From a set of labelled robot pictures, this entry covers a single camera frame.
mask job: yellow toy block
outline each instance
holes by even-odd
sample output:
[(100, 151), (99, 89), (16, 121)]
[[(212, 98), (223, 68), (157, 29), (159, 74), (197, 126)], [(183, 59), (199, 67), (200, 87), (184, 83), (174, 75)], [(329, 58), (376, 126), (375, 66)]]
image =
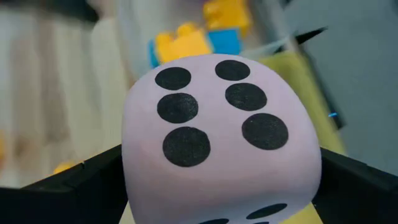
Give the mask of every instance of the yellow toy block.
[(211, 0), (203, 6), (208, 30), (238, 28), (242, 38), (247, 36), (252, 19), (246, 0)]
[(155, 38), (155, 53), (160, 63), (175, 59), (213, 53), (205, 31), (187, 22), (177, 29), (174, 39), (171, 33), (161, 33)]

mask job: blue light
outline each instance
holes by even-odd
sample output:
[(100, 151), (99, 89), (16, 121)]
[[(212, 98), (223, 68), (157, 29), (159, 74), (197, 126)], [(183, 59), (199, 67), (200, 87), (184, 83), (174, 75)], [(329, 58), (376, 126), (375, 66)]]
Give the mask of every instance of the blue light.
[(338, 114), (336, 112), (329, 114), (329, 118), (337, 116)]

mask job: gray wall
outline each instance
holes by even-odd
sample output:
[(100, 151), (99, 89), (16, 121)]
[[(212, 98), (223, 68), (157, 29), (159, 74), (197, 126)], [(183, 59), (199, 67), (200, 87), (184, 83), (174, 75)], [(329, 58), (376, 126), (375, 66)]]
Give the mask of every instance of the gray wall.
[(293, 0), (297, 33), (328, 26), (303, 46), (346, 126), (348, 154), (398, 175), (398, 10), (395, 0)]

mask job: dice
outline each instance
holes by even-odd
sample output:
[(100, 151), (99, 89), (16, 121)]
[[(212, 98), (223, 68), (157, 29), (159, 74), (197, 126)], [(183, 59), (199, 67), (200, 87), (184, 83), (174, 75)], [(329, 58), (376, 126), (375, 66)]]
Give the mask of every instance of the dice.
[(129, 92), (126, 190), (137, 224), (275, 224), (311, 202), (318, 139), (294, 91), (235, 55), (161, 65)]

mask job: toy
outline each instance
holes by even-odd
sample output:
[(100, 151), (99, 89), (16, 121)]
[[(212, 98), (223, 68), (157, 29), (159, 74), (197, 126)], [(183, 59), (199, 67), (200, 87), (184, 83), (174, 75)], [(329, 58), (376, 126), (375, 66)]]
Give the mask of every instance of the toy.
[(153, 40), (150, 40), (149, 43), (148, 43), (148, 56), (149, 56), (150, 66), (152, 68), (158, 67), (159, 66), (159, 61), (156, 58), (155, 42)]
[(191, 22), (184, 23), (177, 29), (175, 39), (171, 33), (161, 33), (155, 38), (155, 55), (160, 63), (211, 53), (213, 49), (205, 32)]
[(241, 37), (247, 36), (252, 20), (246, 0), (211, 0), (203, 6), (208, 30), (238, 28)]
[(209, 54), (161, 65), (133, 86), (123, 120), (137, 224), (279, 223), (318, 190), (310, 118), (260, 63)]
[(237, 29), (214, 30), (208, 33), (215, 54), (238, 55), (242, 44)]

